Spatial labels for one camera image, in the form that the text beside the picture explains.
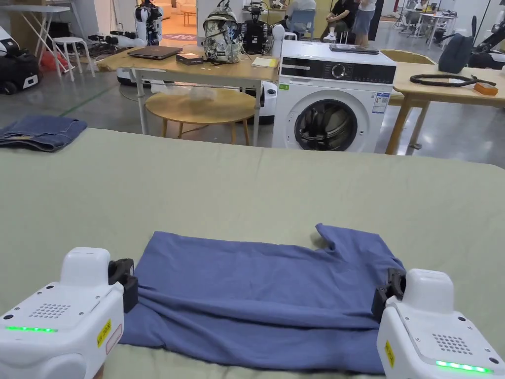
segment backpack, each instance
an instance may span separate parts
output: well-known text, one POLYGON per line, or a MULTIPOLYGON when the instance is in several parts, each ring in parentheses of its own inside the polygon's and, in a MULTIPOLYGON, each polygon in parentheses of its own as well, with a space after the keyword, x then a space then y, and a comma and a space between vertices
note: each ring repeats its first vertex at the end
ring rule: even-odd
POLYGON ((477 17, 472 19, 472 36, 465 37, 459 33, 448 35, 442 40, 451 38, 438 60, 438 70, 459 74, 469 63, 473 43, 477 32, 477 17))
POLYGON ((204 21, 204 60, 237 63, 242 51, 240 24, 230 8, 230 0, 221 0, 204 21))

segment camouflage backpack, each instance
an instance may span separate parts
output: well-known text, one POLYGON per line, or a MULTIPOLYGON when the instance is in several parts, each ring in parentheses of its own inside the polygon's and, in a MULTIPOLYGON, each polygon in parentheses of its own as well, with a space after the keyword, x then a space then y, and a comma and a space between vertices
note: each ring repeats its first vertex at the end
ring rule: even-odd
POLYGON ((230 0, 219 2, 204 21, 204 31, 204 60, 216 63, 240 61, 242 34, 240 24, 230 8, 230 0))

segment white washing machine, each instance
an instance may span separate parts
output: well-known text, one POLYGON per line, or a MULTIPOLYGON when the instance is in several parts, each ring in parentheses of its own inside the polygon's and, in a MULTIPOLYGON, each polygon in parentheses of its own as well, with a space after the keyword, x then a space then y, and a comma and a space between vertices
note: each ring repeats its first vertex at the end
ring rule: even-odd
POLYGON ((272 147, 373 153, 395 72, 381 53, 285 40, 272 147))

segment sneaker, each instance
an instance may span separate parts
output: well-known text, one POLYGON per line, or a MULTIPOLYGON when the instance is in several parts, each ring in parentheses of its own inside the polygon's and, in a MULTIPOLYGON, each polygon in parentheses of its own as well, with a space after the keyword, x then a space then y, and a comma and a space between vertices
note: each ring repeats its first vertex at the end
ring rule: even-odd
POLYGON ((326 37, 323 38, 323 42, 336 42, 337 38, 335 37, 335 34, 328 34, 326 37))

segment washing machine control panel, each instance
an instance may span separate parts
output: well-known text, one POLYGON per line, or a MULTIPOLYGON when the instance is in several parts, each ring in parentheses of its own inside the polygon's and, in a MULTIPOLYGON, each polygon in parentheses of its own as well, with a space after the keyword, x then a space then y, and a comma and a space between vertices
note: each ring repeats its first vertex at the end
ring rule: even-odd
POLYGON ((395 72, 395 66, 326 62, 289 57, 282 59, 281 67, 281 75, 377 84, 393 84, 395 72))

